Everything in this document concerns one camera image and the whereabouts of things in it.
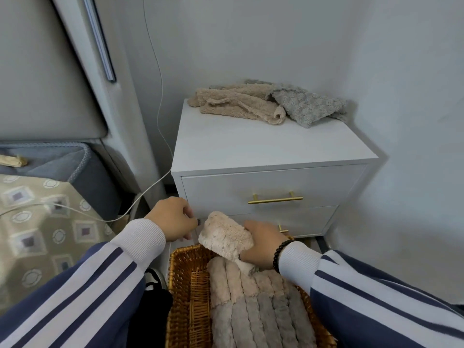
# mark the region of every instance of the striped sleeve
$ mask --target striped sleeve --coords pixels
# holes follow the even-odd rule
[[[295,243],[282,251],[280,272],[310,293],[340,346],[464,347],[464,316],[453,305],[339,251],[315,255]],[[308,258],[317,263],[310,272],[300,265]]]
[[[144,271],[165,242],[153,222],[131,221],[6,312],[0,318],[0,348],[109,346],[135,312]]]

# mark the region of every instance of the wicker basket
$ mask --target wicker basket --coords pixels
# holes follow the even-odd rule
[[[166,348],[211,347],[206,265],[215,256],[217,254],[201,245],[178,248],[171,254],[167,288],[173,295],[173,306],[167,317]],[[298,289],[313,325],[318,348],[336,347],[334,338],[314,314],[309,296]]]

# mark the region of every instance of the white cuff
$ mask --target white cuff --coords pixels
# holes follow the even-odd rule
[[[163,251],[166,237],[156,223],[146,218],[138,218],[129,222],[110,242],[121,247],[145,270]]]
[[[301,242],[292,242],[280,253],[279,272],[309,293],[321,256]]]

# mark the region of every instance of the gold drawer handle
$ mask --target gold drawer handle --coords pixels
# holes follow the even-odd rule
[[[257,194],[253,194],[253,200],[249,200],[248,204],[264,204],[264,203],[278,203],[280,201],[293,201],[293,200],[303,200],[303,197],[296,197],[293,192],[290,192],[290,198],[280,198],[280,199],[264,199],[259,200]]]
[[[279,225],[279,232],[280,232],[280,233],[288,233],[288,232],[290,232],[290,231],[289,231],[289,230],[283,230],[283,229],[282,229],[282,226]]]

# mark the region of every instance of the white nightstand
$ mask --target white nightstand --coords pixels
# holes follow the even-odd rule
[[[185,101],[172,176],[203,221],[219,210],[239,223],[267,221],[293,237],[313,237],[326,233],[375,159],[338,120],[306,129],[287,118],[272,126],[201,114]]]

